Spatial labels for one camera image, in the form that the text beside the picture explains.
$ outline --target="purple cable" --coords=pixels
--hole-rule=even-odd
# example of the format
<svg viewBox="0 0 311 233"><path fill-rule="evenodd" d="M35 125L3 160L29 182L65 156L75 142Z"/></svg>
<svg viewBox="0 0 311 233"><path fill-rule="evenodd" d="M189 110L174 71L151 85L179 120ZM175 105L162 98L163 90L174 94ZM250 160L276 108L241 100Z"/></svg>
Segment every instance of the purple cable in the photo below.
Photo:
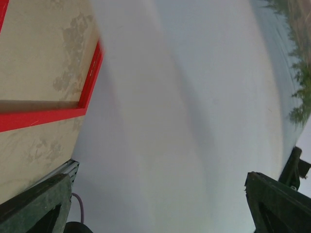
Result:
<svg viewBox="0 0 311 233"><path fill-rule="evenodd" d="M77 198L77 200L78 200L78 202L79 202L79 204L80 204L80 211L81 211L81 221L80 221L80 222L83 224L83 223L84 223L84 208L83 208L82 199L81 199L81 197L79 197L79 195L76 194L76 193L72 193L72 195L73 195L75 198Z"/></svg>

